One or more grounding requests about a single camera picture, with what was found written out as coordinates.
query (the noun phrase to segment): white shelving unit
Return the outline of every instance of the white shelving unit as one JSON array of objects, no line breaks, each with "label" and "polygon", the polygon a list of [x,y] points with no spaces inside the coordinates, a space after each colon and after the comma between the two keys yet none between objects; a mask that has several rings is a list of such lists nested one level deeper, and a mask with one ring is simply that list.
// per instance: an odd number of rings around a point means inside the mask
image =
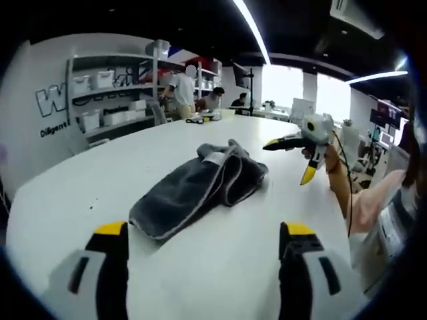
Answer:
[{"label": "white shelving unit", "polygon": [[[158,85],[158,70],[159,69],[169,69],[174,71],[184,71],[183,63],[174,63],[171,61],[165,61],[162,59],[158,59],[156,50],[154,51],[154,56],[149,55],[134,55],[127,53],[100,53],[100,54],[89,54],[89,55],[74,55],[67,62],[67,70],[66,70],[66,85],[67,85],[67,120],[73,120],[74,112],[74,101],[84,101],[90,98],[111,95],[114,93],[131,93],[135,97],[138,97],[140,94],[149,95],[153,101],[158,102],[158,91],[163,89],[164,87]],[[139,68],[141,66],[149,67],[152,70],[153,79],[152,83],[146,83],[143,85],[139,83]],[[117,68],[117,67],[126,67],[131,69],[131,78],[132,85],[124,86],[124,87],[111,87],[111,88],[103,88],[92,90],[83,94],[74,95],[72,90],[72,83],[74,74],[76,72],[82,72],[90,69],[109,69],[109,68]],[[220,75],[201,68],[201,63],[199,63],[198,68],[198,81],[199,84],[202,84],[203,77],[207,77],[210,80],[218,79]],[[201,98],[202,92],[212,91],[211,89],[200,89],[200,87],[196,88],[198,93],[198,97]],[[136,119],[132,121],[127,121],[124,123],[120,123],[119,125],[109,126],[109,127],[101,127],[94,131],[90,131],[88,133],[84,133],[86,138],[94,137],[101,133],[108,132],[110,130],[117,129],[119,127],[124,127],[126,125],[130,125],[132,123],[138,123],[140,121],[145,121],[148,119],[157,119],[155,116],[148,116],[143,119]]]}]

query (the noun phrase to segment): towel label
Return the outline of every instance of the towel label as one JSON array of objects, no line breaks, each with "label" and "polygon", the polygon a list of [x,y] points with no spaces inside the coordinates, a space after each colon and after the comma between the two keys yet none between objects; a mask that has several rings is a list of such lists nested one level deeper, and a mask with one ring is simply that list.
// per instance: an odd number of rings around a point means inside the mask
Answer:
[{"label": "towel label", "polygon": [[226,155],[224,155],[222,152],[213,152],[210,155],[208,155],[205,159],[203,159],[202,162],[209,161],[209,162],[215,163],[216,165],[222,165],[224,163],[225,156]]}]

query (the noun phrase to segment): black ceiling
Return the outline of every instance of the black ceiling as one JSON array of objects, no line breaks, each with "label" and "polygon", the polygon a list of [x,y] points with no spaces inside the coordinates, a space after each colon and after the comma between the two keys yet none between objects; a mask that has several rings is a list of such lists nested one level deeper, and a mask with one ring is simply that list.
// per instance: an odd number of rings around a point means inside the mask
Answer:
[{"label": "black ceiling", "polygon": [[[330,17],[332,0],[244,0],[257,23],[269,53],[284,53],[323,61],[355,76],[392,71],[401,55],[389,35],[379,40]],[[165,39],[197,54],[216,57],[225,64],[231,59],[246,65],[261,65],[259,57],[242,53],[260,50],[244,18],[232,0],[140,1],[122,5],[34,7],[28,13],[26,36],[36,43],[72,33],[122,33]],[[311,72],[337,74],[310,63],[272,59],[303,67]],[[404,79],[377,80],[358,86],[379,98],[404,99]]]}]

